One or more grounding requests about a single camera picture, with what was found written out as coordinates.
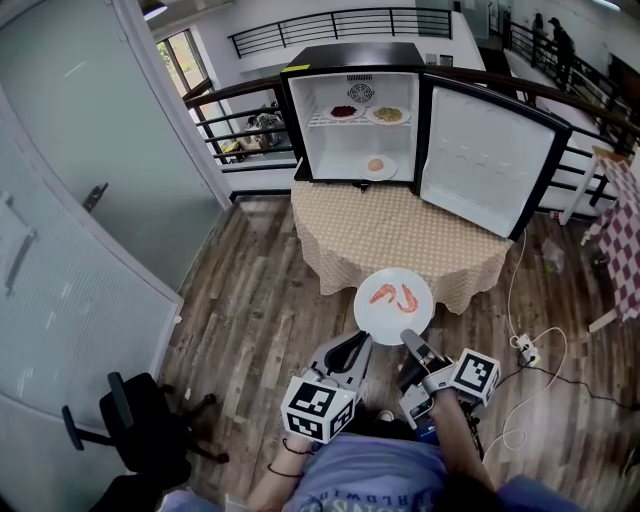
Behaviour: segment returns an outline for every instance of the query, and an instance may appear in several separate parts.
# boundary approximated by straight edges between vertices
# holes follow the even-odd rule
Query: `checkered tablecloth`
[[[607,258],[615,307],[622,320],[640,313],[640,188],[626,161],[595,154],[618,199],[587,230]]]

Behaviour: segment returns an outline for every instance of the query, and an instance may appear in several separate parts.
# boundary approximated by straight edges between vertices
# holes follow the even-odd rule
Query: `person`
[[[536,17],[533,20],[533,25],[531,25],[531,32],[534,35],[538,36],[546,36],[546,32],[544,31],[544,20],[542,19],[542,14],[539,12],[536,13]]]
[[[524,477],[516,477],[496,492],[453,390],[437,392],[430,414],[439,446],[406,440],[405,434],[389,438],[391,431],[400,430],[393,425],[399,420],[389,423],[379,437],[340,433],[317,452],[306,438],[289,435],[251,492],[247,508],[285,512],[580,510]]]
[[[556,47],[556,79],[559,82],[560,89],[565,90],[571,66],[573,65],[575,52],[573,39],[562,27],[558,18],[551,18],[549,23],[553,25],[553,41],[547,48],[550,46]]]
[[[540,46],[541,41],[547,37],[547,33],[544,30],[544,20],[542,19],[542,14],[539,12],[536,13],[536,17],[533,20],[533,25],[531,25],[531,32],[533,32],[533,62],[538,58],[538,47]]]

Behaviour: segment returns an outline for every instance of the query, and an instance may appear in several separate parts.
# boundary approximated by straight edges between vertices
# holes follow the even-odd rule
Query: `shrimp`
[[[411,290],[407,288],[404,284],[402,285],[402,291],[404,292],[404,298],[407,301],[407,307],[405,308],[400,302],[396,302],[398,308],[403,313],[413,313],[418,309],[418,299],[413,296]]]
[[[369,299],[369,304],[377,302],[388,293],[391,294],[391,298],[389,299],[389,304],[391,304],[396,299],[396,289],[390,284],[383,284],[378,291],[373,294],[373,297]]]

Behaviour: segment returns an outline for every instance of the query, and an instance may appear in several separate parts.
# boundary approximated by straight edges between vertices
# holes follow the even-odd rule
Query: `round table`
[[[291,202],[304,260],[320,277],[320,293],[358,287],[387,267],[413,270],[434,302],[456,314],[495,286],[511,247],[407,187],[294,182]]]

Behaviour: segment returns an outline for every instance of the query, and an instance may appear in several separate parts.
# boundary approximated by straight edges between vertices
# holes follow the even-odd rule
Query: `yellow food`
[[[384,163],[379,158],[374,158],[369,162],[369,170],[370,171],[379,171],[384,167]]]
[[[400,112],[397,108],[391,107],[379,108],[373,113],[373,115],[386,123],[393,123],[395,121],[399,121],[402,118],[402,112]]]

